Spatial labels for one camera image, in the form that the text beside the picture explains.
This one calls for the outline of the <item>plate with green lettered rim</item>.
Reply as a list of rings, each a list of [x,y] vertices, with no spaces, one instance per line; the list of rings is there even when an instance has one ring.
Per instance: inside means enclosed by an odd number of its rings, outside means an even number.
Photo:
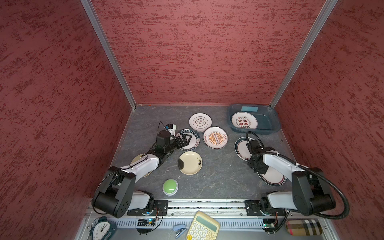
[[[286,184],[287,178],[272,167],[268,167],[265,174],[257,172],[260,179],[269,186],[280,187]]]

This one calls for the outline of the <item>beige plate under left arm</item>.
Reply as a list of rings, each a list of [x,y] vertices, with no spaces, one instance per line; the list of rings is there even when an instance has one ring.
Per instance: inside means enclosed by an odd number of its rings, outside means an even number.
[[[144,156],[145,156],[145,154],[137,155],[137,156],[131,161],[131,165],[133,165],[133,164],[136,163],[136,162],[139,162]],[[149,176],[152,172],[153,172],[153,171],[148,172],[147,174],[144,175],[144,177]]]

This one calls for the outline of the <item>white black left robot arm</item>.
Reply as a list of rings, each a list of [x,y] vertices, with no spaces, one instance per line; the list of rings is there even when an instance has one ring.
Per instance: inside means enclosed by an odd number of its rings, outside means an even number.
[[[134,164],[121,168],[112,166],[107,170],[92,199],[96,213],[115,218],[132,210],[152,213],[154,196],[146,191],[136,191],[135,183],[159,168],[175,150],[188,146],[192,139],[190,134],[174,136],[172,133],[170,129],[160,131],[152,148]]]

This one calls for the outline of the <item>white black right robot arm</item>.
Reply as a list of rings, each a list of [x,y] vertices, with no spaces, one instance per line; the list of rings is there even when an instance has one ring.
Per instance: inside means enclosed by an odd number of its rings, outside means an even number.
[[[268,169],[275,169],[292,182],[291,191],[273,192],[262,197],[262,212],[287,209],[310,216],[336,207],[331,188],[321,179],[323,172],[319,168],[299,165],[271,147],[262,147],[257,140],[248,142],[247,149],[251,154],[248,165],[256,173],[265,174]]]

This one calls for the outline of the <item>white plate green red rim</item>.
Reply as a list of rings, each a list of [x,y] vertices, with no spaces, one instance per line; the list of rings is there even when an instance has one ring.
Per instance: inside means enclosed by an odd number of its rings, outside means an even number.
[[[247,138],[241,137],[235,141],[235,145],[234,145],[235,153],[237,154],[237,156],[246,162],[248,162],[251,158],[251,154],[250,154],[250,151],[248,150],[247,143],[248,143]]]

